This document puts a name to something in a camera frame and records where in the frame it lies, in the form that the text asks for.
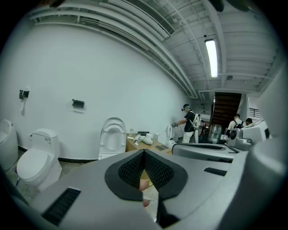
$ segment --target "black t-shirt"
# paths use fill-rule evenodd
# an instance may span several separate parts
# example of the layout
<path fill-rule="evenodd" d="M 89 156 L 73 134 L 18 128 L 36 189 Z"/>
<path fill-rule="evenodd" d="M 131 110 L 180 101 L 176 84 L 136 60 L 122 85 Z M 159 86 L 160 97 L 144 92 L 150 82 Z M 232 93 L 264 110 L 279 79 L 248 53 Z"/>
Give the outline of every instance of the black t-shirt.
<path fill-rule="evenodd" d="M 192 123 L 194 121 L 195 114 L 193 112 L 190 112 L 190 111 L 185 116 L 185 118 L 187 119 L 187 122 L 186 122 L 186 125 L 184 128 L 185 132 L 194 132 L 194 128 L 193 128 Z"/>

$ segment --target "smoke detector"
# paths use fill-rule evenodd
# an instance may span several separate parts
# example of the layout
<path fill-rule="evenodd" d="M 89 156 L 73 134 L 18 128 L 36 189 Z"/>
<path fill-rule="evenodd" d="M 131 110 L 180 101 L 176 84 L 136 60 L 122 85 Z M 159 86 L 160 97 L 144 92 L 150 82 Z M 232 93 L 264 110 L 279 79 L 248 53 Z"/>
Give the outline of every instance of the smoke detector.
<path fill-rule="evenodd" d="M 230 80 L 233 79 L 233 76 L 229 75 L 229 76 L 226 77 L 226 79 L 227 79 L 228 81 L 230 81 Z"/>

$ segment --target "transparent container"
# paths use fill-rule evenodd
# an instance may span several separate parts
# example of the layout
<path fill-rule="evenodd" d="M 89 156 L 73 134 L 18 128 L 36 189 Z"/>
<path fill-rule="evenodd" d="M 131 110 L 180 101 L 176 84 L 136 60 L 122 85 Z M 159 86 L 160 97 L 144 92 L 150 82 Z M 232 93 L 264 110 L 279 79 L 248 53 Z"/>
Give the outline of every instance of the transparent container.
<path fill-rule="evenodd" d="M 213 144 L 218 144 L 222 134 L 222 126 L 219 124 L 213 124 L 210 128 L 208 141 L 212 142 Z"/>

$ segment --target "white shirt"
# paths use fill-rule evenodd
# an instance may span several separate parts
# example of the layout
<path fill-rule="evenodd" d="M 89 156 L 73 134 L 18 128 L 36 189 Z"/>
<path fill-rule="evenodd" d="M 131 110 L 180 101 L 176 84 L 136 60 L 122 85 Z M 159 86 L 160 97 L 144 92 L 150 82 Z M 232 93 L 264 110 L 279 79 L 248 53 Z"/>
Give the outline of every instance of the white shirt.
<path fill-rule="evenodd" d="M 242 120 L 240 120 L 238 117 L 236 118 L 235 121 L 237 122 L 237 124 L 241 124 L 242 123 Z M 235 126 L 235 122 L 232 120 L 230 122 L 229 126 L 228 126 L 228 130 L 232 131 L 234 129 L 234 126 Z"/>

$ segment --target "staircase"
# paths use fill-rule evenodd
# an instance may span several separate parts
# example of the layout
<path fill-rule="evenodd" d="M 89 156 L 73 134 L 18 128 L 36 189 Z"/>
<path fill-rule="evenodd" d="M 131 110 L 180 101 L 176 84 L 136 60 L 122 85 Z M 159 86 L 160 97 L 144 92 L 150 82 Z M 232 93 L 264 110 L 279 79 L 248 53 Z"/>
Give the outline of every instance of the staircase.
<path fill-rule="evenodd" d="M 211 124 L 220 124 L 225 130 L 230 121 L 234 120 L 240 103 L 240 93 L 215 93 L 215 102 L 212 104 L 213 111 Z"/>

